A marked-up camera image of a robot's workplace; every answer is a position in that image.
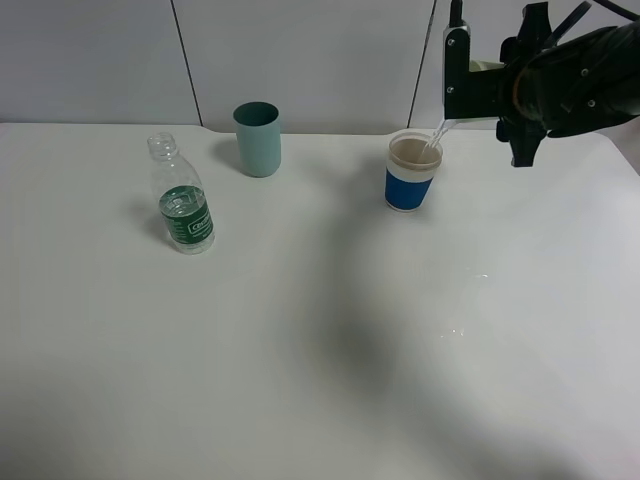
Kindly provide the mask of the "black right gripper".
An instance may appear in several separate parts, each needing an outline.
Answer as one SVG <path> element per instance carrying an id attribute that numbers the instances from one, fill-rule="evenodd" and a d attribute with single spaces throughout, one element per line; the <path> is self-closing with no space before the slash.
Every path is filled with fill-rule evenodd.
<path id="1" fill-rule="evenodd" d="M 496 137 L 510 144 L 511 165 L 515 168 L 532 167 L 540 143 L 547 136 L 547 131 L 538 122 L 527 118 L 522 112 L 519 86 L 528 64 L 543 50 L 552 34 L 548 5 L 548 2 L 525 5 L 517 37 L 509 37 L 501 44 L 500 61 L 506 73 L 500 83 L 502 111 Z"/>

